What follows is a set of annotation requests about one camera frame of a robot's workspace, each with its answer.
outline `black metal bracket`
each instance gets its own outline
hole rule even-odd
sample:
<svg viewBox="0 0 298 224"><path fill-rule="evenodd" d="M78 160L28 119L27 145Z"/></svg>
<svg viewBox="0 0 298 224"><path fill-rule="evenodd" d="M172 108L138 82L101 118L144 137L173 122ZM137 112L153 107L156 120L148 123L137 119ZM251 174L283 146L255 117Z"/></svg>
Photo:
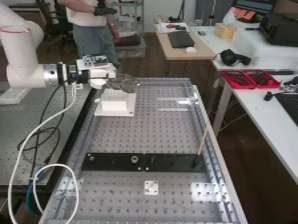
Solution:
<svg viewBox="0 0 298 224"><path fill-rule="evenodd" d="M197 173L205 163L195 154L86 153L81 170Z"/></svg>

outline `cardboard box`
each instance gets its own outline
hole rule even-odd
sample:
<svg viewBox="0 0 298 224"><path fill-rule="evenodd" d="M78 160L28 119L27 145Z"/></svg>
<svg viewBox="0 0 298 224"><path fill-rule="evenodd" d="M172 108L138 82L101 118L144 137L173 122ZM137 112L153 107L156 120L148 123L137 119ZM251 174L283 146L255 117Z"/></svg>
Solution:
<svg viewBox="0 0 298 224"><path fill-rule="evenodd" d="M233 39L235 33L235 27L226 26L222 23L217 23L214 33L221 39Z"/></svg>

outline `keyboard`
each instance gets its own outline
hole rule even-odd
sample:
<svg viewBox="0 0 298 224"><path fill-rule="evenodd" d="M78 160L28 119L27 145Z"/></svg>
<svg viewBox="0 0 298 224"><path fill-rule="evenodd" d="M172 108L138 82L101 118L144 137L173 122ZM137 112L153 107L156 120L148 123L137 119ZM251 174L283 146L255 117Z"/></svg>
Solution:
<svg viewBox="0 0 298 224"><path fill-rule="evenodd" d="M298 126L298 94L279 93L275 95L275 97Z"/></svg>
<svg viewBox="0 0 298 224"><path fill-rule="evenodd" d="M169 33L168 36L173 48L186 48L194 46L193 39L186 31Z"/></svg>

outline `wooden stick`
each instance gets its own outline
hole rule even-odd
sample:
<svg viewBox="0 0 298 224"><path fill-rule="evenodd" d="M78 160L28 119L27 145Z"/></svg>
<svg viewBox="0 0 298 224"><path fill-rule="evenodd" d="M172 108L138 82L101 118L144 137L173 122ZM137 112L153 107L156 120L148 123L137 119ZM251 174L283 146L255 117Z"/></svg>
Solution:
<svg viewBox="0 0 298 224"><path fill-rule="evenodd" d="M201 153L202 153L202 147L205 145L205 139L206 139L206 136L207 136L207 126L205 128L205 132L203 132L203 135L202 135L202 141L201 141L201 144L199 144L199 147L198 147L198 153L197 155L199 156Z"/></svg>

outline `jeans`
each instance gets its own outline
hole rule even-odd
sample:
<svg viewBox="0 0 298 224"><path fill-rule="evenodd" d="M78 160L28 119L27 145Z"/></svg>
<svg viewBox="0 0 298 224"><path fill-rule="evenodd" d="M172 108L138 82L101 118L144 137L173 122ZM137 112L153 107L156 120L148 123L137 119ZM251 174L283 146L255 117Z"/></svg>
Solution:
<svg viewBox="0 0 298 224"><path fill-rule="evenodd" d="M112 34L106 26L84 27L73 25L73 38L80 58L88 54L105 55L114 67L117 69L121 68L114 51Z"/></svg>

